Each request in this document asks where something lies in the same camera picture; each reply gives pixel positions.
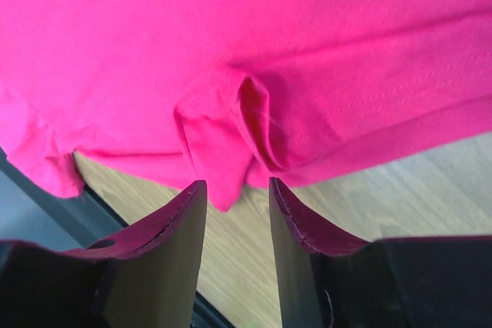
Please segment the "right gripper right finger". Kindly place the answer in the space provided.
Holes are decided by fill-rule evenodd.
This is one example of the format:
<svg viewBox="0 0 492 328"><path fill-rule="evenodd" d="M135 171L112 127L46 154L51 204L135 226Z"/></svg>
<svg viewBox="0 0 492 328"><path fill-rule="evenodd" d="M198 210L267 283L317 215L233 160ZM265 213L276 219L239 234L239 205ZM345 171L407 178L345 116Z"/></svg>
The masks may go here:
<svg viewBox="0 0 492 328"><path fill-rule="evenodd" d="M366 241L270 180L284 327L489 327L491 238Z"/></svg>

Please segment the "pink t shirt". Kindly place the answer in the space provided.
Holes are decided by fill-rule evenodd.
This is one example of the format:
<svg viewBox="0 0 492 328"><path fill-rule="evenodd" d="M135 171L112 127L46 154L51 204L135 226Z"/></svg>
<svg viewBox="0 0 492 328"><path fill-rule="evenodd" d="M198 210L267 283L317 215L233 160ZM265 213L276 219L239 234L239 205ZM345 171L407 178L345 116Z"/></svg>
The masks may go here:
<svg viewBox="0 0 492 328"><path fill-rule="evenodd" d="M491 129L491 0L1 0L1 146L75 197L74 153L228 210Z"/></svg>

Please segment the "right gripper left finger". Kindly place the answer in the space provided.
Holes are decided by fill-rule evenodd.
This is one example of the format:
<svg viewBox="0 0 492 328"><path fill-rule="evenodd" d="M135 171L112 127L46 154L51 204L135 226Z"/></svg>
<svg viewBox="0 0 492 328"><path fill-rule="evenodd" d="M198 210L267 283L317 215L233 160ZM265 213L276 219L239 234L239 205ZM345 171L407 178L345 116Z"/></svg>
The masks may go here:
<svg viewBox="0 0 492 328"><path fill-rule="evenodd" d="M1 243L3 327L187 327L204 241L207 185L88 248Z"/></svg>

